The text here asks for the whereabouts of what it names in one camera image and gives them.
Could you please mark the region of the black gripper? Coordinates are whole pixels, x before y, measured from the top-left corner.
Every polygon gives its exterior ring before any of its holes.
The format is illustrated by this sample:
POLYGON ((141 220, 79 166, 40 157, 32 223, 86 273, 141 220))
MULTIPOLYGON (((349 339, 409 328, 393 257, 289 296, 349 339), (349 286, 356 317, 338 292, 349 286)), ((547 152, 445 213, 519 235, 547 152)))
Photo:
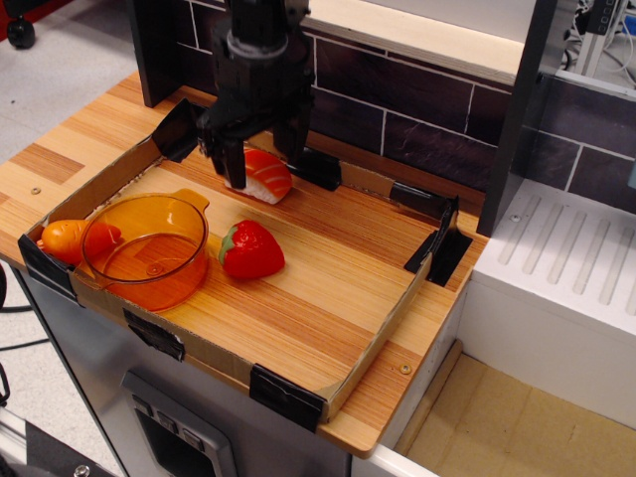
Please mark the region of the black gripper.
POLYGON ((246 187, 243 141, 265 129, 289 165, 300 160, 310 126, 311 56, 311 41, 299 30, 272 52, 241 49, 228 30, 214 33, 217 101, 198 119, 199 141, 232 188, 246 187))

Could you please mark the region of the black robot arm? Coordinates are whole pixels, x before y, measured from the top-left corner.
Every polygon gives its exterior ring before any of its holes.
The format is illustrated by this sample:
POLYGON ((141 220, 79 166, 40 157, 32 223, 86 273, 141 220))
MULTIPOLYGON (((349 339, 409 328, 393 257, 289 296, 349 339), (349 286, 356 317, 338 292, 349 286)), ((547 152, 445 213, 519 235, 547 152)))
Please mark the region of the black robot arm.
POLYGON ((229 1, 213 28, 216 102, 197 122, 201 151, 238 190, 246 187, 244 143, 269 130, 296 162, 307 140, 314 73, 300 23, 307 1, 229 1))

